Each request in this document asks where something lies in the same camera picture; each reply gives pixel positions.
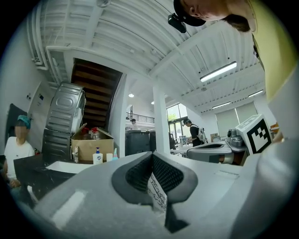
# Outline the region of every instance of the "black table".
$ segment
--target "black table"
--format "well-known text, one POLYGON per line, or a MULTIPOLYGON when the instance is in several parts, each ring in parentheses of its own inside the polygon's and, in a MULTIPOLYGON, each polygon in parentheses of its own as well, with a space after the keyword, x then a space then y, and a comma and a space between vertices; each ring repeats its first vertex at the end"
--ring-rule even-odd
POLYGON ((60 159, 53 155, 40 154, 14 160, 15 173, 22 188, 27 190, 27 186, 31 186, 34 195, 40 200, 52 189, 73 177, 75 174, 46 168, 56 161, 61 161, 60 159))

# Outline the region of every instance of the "door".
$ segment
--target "door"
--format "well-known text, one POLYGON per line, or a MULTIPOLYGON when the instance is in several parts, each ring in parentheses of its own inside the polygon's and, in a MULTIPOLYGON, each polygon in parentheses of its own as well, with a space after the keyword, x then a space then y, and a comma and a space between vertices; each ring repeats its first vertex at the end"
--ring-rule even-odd
POLYGON ((182 125, 181 122, 169 124, 170 133, 173 134, 174 140, 177 140, 179 136, 182 136, 182 125))
POLYGON ((176 135, 177 135, 177 138, 179 138, 180 136, 182 136, 182 125, 181 125, 181 122, 177 122, 175 124, 175 128, 176 128, 176 135))
POLYGON ((40 152, 43 146, 43 131, 46 127, 53 96, 54 92, 49 90, 46 84, 41 83, 32 98, 28 110, 28 117, 31 118, 31 129, 27 136, 27 141, 33 148, 36 148, 40 152))

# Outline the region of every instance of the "white t-shirt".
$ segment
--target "white t-shirt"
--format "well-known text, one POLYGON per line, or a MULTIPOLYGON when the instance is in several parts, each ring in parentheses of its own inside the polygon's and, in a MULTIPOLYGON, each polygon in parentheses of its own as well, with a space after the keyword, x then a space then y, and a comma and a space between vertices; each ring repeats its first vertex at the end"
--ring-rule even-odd
POLYGON ((26 158, 35 155, 32 146, 25 141, 22 145, 17 144, 16 137, 10 137, 7 141, 4 155, 7 160, 7 177, 9 179, 16 178, 14 170, 14 160, 26 158))
POLYGON ((138 125, 136 123, 132 125, 132 130, 138 130, 138 125))

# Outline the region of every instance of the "table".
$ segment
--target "table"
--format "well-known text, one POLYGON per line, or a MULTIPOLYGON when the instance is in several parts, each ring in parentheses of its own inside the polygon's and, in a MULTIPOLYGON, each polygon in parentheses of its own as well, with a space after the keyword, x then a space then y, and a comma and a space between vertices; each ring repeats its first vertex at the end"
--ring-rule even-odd
POLYGON ((186 158, 187 150, 191 149, 193 146, 183 146, 181 148, 171 149, 170 153, 174 154, 181 154, 182 157, 186 158))
POLYGON ((63 172, 47 168, 53 163, 60 161, 62 160, 58 156, 47 154, 34 155, 14 160, 14 169, 17 179, 24 186, 23 188, 31 186, 34 195, 40 200, 52 189, 76 175, 75 172, 63 172))

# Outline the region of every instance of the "stairs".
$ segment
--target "stairs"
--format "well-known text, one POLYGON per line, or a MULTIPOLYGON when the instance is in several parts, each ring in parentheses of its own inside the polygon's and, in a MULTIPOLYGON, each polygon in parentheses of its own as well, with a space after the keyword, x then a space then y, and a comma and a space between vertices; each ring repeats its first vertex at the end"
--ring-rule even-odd
POLYGON ((111 104, 122 73, 106 66, 76 59, 71 82, 84 88, 83 124, 108 129, 111 104))

